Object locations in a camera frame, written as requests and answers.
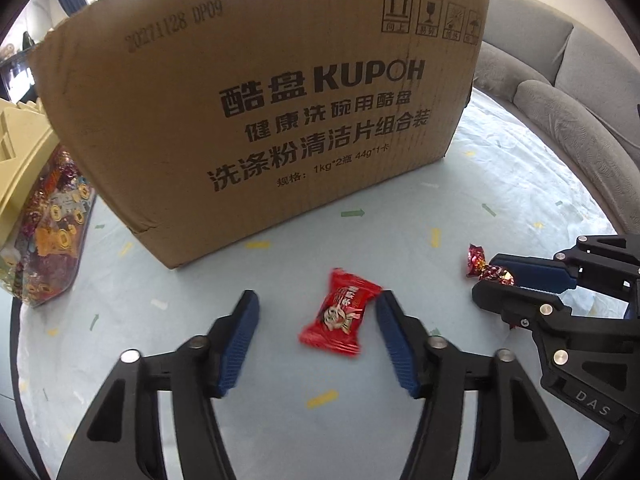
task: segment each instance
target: gray sofa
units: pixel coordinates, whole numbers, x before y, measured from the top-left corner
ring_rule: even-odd
[[[537,0],[490,0],[474,85],[580,178],[619,232],[640,233],[640,72]]]

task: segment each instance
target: blue gripper pad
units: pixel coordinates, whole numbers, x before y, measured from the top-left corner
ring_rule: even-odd
[[[395,303],[395,300],[393,296],[388,299],[387,294],[387,292],[383,292],[376,300],[378,326],[385,340],[386,350],[393,363],[400,386],[407,390],[414,399],[417,399],[419,384],[415,367],[415,353],[390,304],[390,301]]]
[[[513,275],[517,286],[556,294],[577,286],[577,280],[569,275],[566,267],[561,262],[542,258],[511,256],[510,254],[496,254],[489,263],[490,265],[507,268]]]
[[[238,309],[242,310],[239,316],[236,316],[236,311],[230,316],[232,319],[235,318],[235,323],[230,329],[231,334],[220,359],[218,389],[221,396],[226,395],[238,382],[244,357],[258,325],[258,296],[253,291],[246,291],[236,306],[236,310]]]

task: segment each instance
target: red candy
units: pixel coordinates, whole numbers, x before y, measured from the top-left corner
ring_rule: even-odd
[[[491,282],[499,282],[503,285],[513,285],[513,274],[511,274],[504,267],[497,265],[487,265],[482,274],[480,274],[481,280],[490,280]]]
[[[505,267],[489,265],[484,257],[484,249],[473,244],[469,244],[466,256],[466,275],[470,278],[479,276],[481,280],[500,282],[503,285],[514,285],[513,275]]]
[[[470,278],[480,276],[485,267],[484,249],[481,246],[469,244],[469,252],[466,256],[466,275]]]
[[[360,353],[358,327],[367,301],[382,287],[342,269],[331,272],[329,294],[324,298],[316,320],[298,335],[305,345],[356,357]]]

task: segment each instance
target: white tablecloth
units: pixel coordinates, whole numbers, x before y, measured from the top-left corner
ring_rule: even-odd
[[[343,218],[362,209],[361,217]],[[242,480],[399,478],[422,403],[400,388],[375,316],[350,360],[296,339],[343,267],[396,294],[405,312],[463,351],[516,350],[534,384],[540,365],[530,333],[472,303],[468,244],[551,257],[581,234],[613,234],[568,168],[523,124],[474,90],[446,158],[303,214],[177,270],[165,269],[97,200],[75,285],[23,307],[20,390],[43,460],[55,476],[88,404],[119,354],[175,349],[228,314],[246,288],[261,319],[238,386],[214,407]],[[264,242],[250,248],[248,241]],[[580,290],[564,297],[578,315],[622,316],[624,306]],[[338,398],[306,402],[328,390]],[[607,433],[546,392],[582,473]],[[468,394],[456,478],[466,478],[474,430]],[[180,478],[169,394],[161,419],[170,478]],[[380,453],[380,442],[385,452]]]

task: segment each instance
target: candy wrapper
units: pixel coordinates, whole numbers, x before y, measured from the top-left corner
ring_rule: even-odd
[[[2,288],[38,306],[71,285],[94,199],[93,187],[57,147],[0,248]]]
[[[382,287],[342,269],[332,270],[329,294],[316,320],[306,326],[298,340],[309,346],[355,357],[360,353],[358,327],[367,301]]]
[[[505,267],[489,265],[484,257],[484,249],[473,244],[469,244],[469,252],[466,257],[466,275],[469,278],[478,276],[480,280],[514,285],[513,275]]]

